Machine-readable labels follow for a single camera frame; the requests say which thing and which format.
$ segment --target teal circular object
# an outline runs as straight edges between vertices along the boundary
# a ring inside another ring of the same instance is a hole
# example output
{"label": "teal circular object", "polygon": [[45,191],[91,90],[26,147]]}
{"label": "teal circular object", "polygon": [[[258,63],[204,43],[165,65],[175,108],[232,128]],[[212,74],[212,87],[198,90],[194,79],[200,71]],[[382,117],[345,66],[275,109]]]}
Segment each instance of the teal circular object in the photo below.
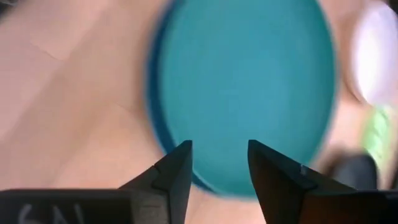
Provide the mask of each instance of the teal circular object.
{"label": "teal circular object", "polygon": [[193,140],[197,184],[254,197],[249,139],[306,165],[317,153],[336,65],[315,0],[181,1],[166,13],[154,46],[155,131],[166,151]]}

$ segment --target green object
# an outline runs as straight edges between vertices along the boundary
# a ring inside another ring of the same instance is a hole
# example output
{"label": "green object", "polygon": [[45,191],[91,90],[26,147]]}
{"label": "green object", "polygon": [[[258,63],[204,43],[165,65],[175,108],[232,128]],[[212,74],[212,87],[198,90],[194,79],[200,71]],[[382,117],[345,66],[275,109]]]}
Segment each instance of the green object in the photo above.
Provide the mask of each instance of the green object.
{"label": "green object", "polygon": [[391,140],[392,127],[388,112],[388,107],[372,112],[362,140],[362,147],[372,156],[379,169],[386,163]]}
{"label": "green object", "polygon": [[255,197],[249,139],[306,165],[317,154],[336,64],[316,0],[186,0],[159,58],[152,115],[162,113],[174,144],[193,140],[193,173],[216,194]]}

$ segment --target wooden surface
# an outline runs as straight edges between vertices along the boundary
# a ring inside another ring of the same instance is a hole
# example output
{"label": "wooden surface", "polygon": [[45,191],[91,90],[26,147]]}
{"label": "wooden surface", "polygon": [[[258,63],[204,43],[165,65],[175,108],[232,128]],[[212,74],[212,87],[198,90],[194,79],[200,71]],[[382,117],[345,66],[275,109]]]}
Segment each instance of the wooden surface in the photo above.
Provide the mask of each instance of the wooden surface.
{"label": "wooden surface", "polygon": [[[25,0],[0,21],[0,189],[117,187],[161,158],[144,60],[165,0]],[[344,58],[361,0],[321,0]],[[358,153],[369,108],[341,85],[324,150]],[[186,223],[264,223],[254,202],[192,187]]]}

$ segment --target dark blue rim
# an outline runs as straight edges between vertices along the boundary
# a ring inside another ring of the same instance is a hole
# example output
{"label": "dark blue rim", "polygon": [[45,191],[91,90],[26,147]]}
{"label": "dark blue rim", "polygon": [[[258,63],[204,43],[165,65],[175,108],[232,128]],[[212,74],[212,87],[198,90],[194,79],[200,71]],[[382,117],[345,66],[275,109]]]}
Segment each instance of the dark blue rim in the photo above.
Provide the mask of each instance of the dark blue rim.
{"label": "dark blue rim", "polygon": [[[162,57],[163,39],[166,35],[167,28],[172,21],[173,13],[182,4],[183,2],[179,0],[172,1],[168,4],[157,25],[157,30],[155,31],[152,47],[150,49],[147,61],[146,109],[150,116],[157,140],[165,153],[171,152],[176,147],[176,144],[174,143],[169,129],[167,128],[162,112],[159,91],[159,80],[161,78],[159,74],[159,65]],[[204,190],[215,193],[195,174],[192,175],[192,182]]]}

